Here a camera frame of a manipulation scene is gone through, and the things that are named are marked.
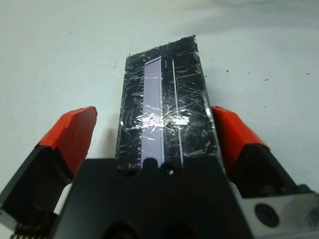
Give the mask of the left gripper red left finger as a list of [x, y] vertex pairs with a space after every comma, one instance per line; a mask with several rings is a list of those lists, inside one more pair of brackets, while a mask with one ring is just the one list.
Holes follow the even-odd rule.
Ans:
[[60, 195], [88, 154], [96, 121], [93, 106], [60, 117], [1, 192], [1, 224], [41, 226], [55, 216]]

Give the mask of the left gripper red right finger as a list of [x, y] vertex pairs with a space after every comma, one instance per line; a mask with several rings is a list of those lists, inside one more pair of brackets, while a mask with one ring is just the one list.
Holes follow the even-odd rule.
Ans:
[[297, 193], [297, 185], [270, 148], [239, 118], [222, 107], [212, 107], [225, 170], [243, 198]]

